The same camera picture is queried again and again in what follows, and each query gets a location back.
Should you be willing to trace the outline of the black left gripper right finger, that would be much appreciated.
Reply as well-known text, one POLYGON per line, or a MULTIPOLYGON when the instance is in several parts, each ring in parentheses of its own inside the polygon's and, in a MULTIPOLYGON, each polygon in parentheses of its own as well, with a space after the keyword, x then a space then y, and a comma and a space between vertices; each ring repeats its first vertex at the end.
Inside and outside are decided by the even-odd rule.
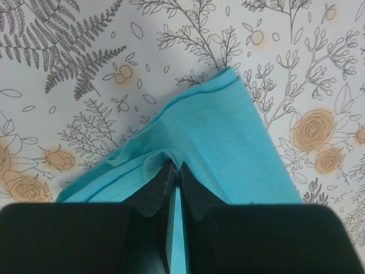
POLYGON ((363 273, 337 215, 318 204, 230 205, 180 170, 189 273, 363 273))

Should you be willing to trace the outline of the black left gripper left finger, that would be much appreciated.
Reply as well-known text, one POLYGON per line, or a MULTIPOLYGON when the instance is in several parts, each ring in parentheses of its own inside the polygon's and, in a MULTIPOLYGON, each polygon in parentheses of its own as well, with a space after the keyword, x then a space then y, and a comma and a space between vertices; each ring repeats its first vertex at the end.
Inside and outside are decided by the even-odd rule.
POLYGON ((13 203, 1 210, 2 273, 169 273, 176 166, 119 203, 13 203))

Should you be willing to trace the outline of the teal t shirt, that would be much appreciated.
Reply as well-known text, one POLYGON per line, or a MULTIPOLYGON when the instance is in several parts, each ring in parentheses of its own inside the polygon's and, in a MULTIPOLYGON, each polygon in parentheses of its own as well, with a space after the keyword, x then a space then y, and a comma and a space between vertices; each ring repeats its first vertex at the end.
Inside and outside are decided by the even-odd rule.
POLYGON ((142 129, 64 188, 58 202, 121 202, 165 161, 187 164, 230 204, 298 204, 301 197, 241 78, 228 67, 168 102, 142 129))

